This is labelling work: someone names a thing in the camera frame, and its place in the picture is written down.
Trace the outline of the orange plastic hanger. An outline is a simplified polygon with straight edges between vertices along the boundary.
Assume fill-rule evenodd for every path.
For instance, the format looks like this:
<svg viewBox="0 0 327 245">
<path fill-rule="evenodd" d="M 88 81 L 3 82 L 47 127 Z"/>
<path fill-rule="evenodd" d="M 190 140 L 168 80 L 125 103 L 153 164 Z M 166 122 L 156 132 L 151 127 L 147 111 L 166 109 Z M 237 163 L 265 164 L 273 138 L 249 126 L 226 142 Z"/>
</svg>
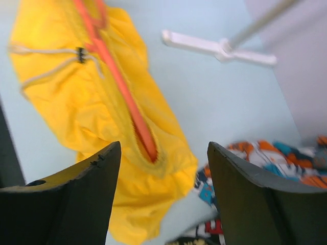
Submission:
<svg viewBox="0 0 327 245">
<path fill-rule="evenodd" d="M 113 78 L 118 86 L 118 89 L 125 100 L 128 107 L 130 116 L 135 125 L 135 130 L 139 135 L 140 141 L 143 144 L 149 158 L 152 162 L 157 159 L 157 148 L 155 140 L 141 115 L 135 100 L 132 97 L 130 90 L 125 82 L 125 79 L 118 69 L 109 49 L 107 48 L 104 40 L 102 39 L 99 30 L 106 28 L 106 7 L 103 1 L 95 1 L 97 10 L 99 12 L 100 18 L 95 19 L 90 16 L 87 7 L 83 1 L 74 1 L 74 4 L 78 10 L 79 15 L 83 19 L 85 28 L 87 30 L 89 39 L 91 43 L 85 45 L 86 49 L 90 52 L 97 53 L 103 62 L 107 65 L 112 73 Z"/>
</svg>

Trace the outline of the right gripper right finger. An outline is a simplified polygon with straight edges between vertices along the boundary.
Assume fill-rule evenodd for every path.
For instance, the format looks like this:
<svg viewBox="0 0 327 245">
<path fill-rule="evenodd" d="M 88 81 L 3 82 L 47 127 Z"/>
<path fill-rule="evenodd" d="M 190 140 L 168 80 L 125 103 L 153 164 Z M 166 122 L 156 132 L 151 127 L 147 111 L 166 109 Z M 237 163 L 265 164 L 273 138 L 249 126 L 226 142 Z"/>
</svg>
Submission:
<svg viewBox="0 0 327 245">
<path fill-rule="evenodd" d="M 210 142 L 227 244 L 326 244 L 326 190 L 277 176 Z"/>
</svg>

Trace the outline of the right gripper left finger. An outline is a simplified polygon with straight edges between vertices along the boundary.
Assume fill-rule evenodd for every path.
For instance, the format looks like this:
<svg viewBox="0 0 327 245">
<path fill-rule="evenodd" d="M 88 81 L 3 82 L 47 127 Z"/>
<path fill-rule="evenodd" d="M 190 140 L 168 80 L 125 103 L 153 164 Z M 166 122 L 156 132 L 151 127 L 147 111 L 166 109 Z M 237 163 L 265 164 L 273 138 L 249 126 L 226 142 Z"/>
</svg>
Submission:
<svg viewBox="0 0 327 245">
<path fill-rule="evenodd" d="M 121 162 L 113 142 L 26 186 L 1 189 L 1 244 L 104 244 Z"/>
</svg>

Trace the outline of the yellow shorts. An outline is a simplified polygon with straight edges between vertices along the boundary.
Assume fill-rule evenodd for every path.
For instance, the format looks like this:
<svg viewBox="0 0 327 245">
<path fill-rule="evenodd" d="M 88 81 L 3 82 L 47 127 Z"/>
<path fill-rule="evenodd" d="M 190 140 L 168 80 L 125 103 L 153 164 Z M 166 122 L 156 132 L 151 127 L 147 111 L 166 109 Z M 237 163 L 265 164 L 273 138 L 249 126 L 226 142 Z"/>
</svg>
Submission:
<svg viewBox="0 0 327 245">
<path fill-rule="evenodd" d="M 9 52 L 22 95 L 77 161 L 120 142 L 109 231 L 124 244 L 142 244 L 159 235 L 173 203 L 189 193 L 198 161 L 149 72 L 147 47 L 129 14 L 105 7 L 99 33 L 155 140 L 154 162 L 111 71 L 85 47 L 91 41 L 74 1 L 20 1 Z"/>
</svg>

